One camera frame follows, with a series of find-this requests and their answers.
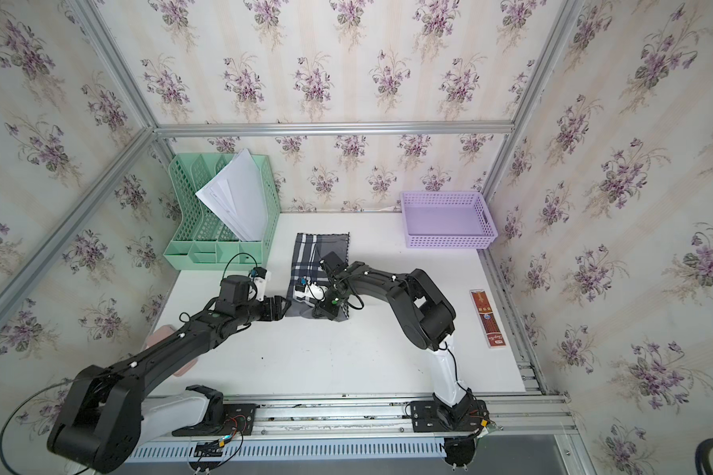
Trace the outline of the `grey plaid pillowcase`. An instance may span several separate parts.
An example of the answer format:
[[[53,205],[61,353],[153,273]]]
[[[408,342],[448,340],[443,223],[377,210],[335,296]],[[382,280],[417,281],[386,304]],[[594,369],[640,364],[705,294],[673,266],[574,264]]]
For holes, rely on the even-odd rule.
[[[314,306],[297,302],[293,299],[296,284],[317,284],[324,287],[327,277],[321,268],[320,260],[328,253],[336,253],[344,261],[348,261],[350,244],[349,234],[305,234],[299,233],[294,242],[292,254],[291,275],[286,298],[291,307],[287,317],[313,319]]]

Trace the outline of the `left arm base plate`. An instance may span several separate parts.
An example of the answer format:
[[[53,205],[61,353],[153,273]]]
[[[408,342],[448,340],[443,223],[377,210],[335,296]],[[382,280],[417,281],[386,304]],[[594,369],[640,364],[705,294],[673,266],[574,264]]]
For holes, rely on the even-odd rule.
[[[210,410],[199,424],[182,427],[170,434],[173,437],[220,437],[239,431],[242,435],[251,435],[258,407],[255,404],[224,404],[222,413]]]

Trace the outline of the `small circuit board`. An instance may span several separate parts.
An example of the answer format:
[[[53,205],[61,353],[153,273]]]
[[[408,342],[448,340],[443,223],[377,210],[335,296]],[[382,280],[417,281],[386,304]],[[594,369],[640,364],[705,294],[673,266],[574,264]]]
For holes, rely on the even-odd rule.
[[[198,443],[193,451],[195,458],[221,458],[225,452],[223,441],[213,441],[213,443]]]

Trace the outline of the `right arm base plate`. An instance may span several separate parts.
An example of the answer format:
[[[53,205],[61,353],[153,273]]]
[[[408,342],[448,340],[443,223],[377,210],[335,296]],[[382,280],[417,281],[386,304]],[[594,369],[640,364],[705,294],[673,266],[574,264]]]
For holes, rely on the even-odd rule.
[[[490,424],[483,401],[463,399],[455,406],[437,400],[412,401],[409,417],[414,433],[474,433]]]

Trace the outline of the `red rectangular packet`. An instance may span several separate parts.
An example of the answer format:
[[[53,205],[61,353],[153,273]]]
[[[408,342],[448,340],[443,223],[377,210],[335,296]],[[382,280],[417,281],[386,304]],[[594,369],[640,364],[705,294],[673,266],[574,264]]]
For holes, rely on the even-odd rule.
[[[484,290],[471,290],[471,300],[489,348],[506,348],[504,332],[499,327],[493,306]]]

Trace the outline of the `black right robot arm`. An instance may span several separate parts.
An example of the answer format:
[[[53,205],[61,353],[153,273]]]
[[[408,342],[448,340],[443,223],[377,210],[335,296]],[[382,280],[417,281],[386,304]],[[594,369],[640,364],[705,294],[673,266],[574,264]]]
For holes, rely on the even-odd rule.
[[[323,296],[314,305],[316,319],[339,320],[349,300],[368,296],[386,302],[404,336],[431,357],[433,396],[448,412],[461,413],[473,403],[471,391],[459,382],[452,356],[456,311],[422,269],[409,273],[377,270],[364,262],[345,263],[336,253],[320,259],[328,279]]]

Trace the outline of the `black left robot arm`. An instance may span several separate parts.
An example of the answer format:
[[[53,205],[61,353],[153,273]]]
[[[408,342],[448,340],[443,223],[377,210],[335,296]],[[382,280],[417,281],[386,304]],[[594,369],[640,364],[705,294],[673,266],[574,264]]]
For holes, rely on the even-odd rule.
[[[255,282],[242,275],[222,279],[218,296],[169,336],[107,367],[79,372],[47,441],[49,452],[107,474],[135,449],[174,431],[219,433],[225,426],[223,394],[192,385],[181,393],[151,399],[162,382],[215,350],[254,322],[281,320],[290,307],[279,295],[251,296]]]

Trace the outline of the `white paper sheets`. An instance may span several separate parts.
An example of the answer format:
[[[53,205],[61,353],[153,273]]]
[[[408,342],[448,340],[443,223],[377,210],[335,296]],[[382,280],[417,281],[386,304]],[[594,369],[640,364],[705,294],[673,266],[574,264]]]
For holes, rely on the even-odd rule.
[[[195,195],[240,241],[263,239],[267,200],[261,172],[248,150],[235,154]]]

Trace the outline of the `green mesh file organizer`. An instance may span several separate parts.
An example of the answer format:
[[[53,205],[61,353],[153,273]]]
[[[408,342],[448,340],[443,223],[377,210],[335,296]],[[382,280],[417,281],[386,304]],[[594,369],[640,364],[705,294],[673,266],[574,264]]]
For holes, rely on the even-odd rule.
[[[181,212],[181,222],[164,250],[164,258],[176,270],[249,270],[269,260],[281,207],[271,161],[255,154],[253,161],[263,180],[269,221],[260,241],[240,241],[207,208],[195,192],[207,184],[231,160],[231,154],[178,154],[168,174]]]

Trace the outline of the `purple plastic basket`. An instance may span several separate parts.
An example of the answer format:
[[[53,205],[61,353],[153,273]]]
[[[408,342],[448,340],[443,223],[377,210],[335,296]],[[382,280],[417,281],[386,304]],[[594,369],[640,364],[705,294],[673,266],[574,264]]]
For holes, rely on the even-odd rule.
[[[410,249],[487,249],[498,238],[476,191],[404,191],[401,214]]]

